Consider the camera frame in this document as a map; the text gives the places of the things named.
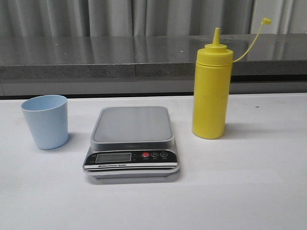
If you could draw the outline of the yellow squeeze bottle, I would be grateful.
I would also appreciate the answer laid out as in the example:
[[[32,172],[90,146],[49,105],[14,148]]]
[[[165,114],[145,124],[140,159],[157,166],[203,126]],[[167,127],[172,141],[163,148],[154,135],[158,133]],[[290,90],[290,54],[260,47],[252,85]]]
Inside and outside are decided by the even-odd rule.
[[[220,43],[220,28],[214,31],[213,41],[197,52],[194,81],[192,132],[205,139],[217,139],[224,134],[226,111],[233,63],[252,49],[264,25],[272,20],[263,18],[249,48],[236,60],[233,51]]]

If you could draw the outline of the light blue plastic cup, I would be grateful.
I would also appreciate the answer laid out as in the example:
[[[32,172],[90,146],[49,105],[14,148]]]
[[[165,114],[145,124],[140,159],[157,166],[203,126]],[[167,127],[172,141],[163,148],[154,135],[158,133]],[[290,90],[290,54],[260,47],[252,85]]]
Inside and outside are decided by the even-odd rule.
[[[22,103],[21,109],[36,146],[55,149],[68,140],[68,100],[62,95],[44,95]]]

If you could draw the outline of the silver digital kitchen scale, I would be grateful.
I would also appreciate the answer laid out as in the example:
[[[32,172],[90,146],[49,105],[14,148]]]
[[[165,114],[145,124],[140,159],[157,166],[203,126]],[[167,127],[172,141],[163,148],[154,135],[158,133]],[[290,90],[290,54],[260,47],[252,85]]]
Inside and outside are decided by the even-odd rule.
[[[90,138],[83,171],[97,179],[162,177],[180,168],[168,109],[107,107]]]

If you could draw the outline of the grey stone counter ledge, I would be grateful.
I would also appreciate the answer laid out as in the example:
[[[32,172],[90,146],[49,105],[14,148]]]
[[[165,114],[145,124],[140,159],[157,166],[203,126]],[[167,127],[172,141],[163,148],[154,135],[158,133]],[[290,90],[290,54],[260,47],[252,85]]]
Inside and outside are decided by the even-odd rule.
[[[302,93],[307,90],[307,36],[223,35],[245,57],[233,65],[230,92]],[[197,51],[208,35],[149,37],[3,37],[0,96],[27,99],[192,95]]]

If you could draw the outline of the grey pleated curtain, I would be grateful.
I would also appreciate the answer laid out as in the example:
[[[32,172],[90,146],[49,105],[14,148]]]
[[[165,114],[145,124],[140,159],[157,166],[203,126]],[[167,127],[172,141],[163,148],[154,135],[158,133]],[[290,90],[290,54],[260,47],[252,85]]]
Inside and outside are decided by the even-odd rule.
[[[256,33],[304,34],[304,0],[3,0],[0,35],[187,36]]]

